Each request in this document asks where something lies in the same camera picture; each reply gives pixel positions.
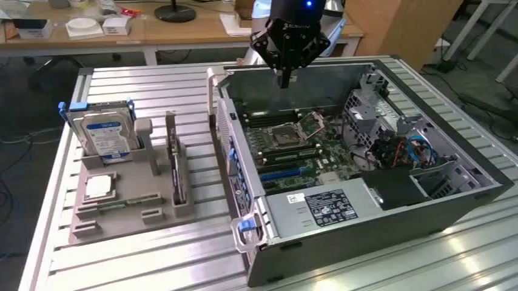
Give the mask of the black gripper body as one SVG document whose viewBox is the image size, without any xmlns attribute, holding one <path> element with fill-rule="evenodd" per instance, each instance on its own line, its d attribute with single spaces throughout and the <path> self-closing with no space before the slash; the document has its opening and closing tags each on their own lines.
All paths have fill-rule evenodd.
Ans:
<svg viewBox="0 0 518 291">
<path fill-rule="evenodd" d="M 293 30 L 308 32 L 319 29 L 321 31 L 320 19 L 324 3 L 324 1 L 272 1 L 268 20 L 284 21 L 284 35 Z"/>
</svg>

